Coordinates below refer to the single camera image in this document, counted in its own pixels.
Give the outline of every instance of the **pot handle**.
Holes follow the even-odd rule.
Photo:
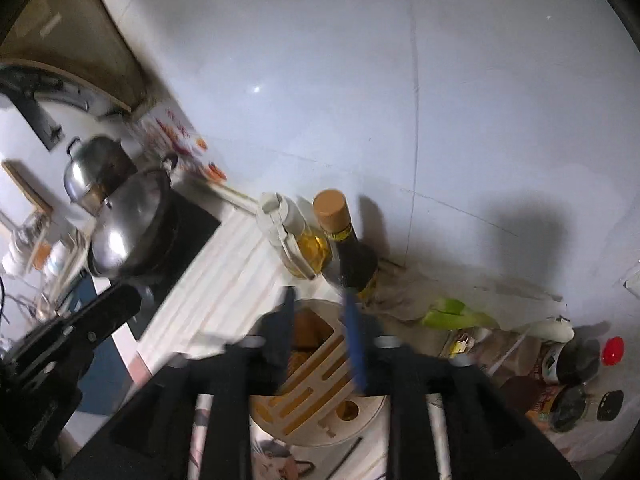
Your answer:
[[[168,153],[162,159],[162,167],[166,170],[167,174],[169,175],[171,175],[174,172],[175,167],[177,165],[178,165],[178,154],[175,152]]]
[[[76,142],[80,142],[80,137],[74,137],[73,139],[71,139],[71,142],[68,144],[68,146],[66,147],[66,154],[70,157],[73,158],[71,156],[71,147],[76,143]]]

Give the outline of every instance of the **yellow label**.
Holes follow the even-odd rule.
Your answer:
[[[365,286],[365,288],[363,288],[358,293],[358,298],[362,303],[366,304],[367,301],[370,300],[370,298],[373,295],[373,290],[376,288],[377,282],[378,282],[378,270],[376,269],[376,272],[373,273],[373,276],[369,280],[369,283],[367,283],[367,286]]]
[[[327,233],[326,236],[327,238],[331,238],[331,240],[341,242],[346,240],[351,233],[353,233],[353,227],[349,224],[342,231],[338,231],[337,233]]]

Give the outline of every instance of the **round hole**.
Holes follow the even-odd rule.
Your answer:
[[[335,414],[342,420],[353,420],[358,416],[360,409],[352,400],[344,400],[335,409]]]

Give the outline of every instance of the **metal pot lid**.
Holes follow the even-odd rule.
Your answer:
[[[105,200],[91,238],[97,268],[110,272],[122,266],[166,202],[170,187],[164,170],[147,171],[130,176]]]
[[[96,136],[83,143],[72,155],[71,148],[80,142],[79,137],[66,147],[66,154],[71,158],[66,166],[63,183],[71,202],[78,202],[96,183],[100,172],[108,164],[114,150],[121,149],[120,143],[107,136]]]

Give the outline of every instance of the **wooden handle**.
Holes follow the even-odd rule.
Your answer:
[[[45,213],[48,216],[51,216],[53,213],[52,206],[49,203],[45,202],[45,200],[36,192],[36,190],[31,187],[24,177],[18,173],[18,170],[15,167],[15,161],[13,160],[3,160],[2,161],[2,169],[6,171],[6,174],[11,177],[11,180],[14,181],[14,184],[20,189],[22,194],[26,197],[26,199],[31,202],[34,206],[36,206],[40,211]]]

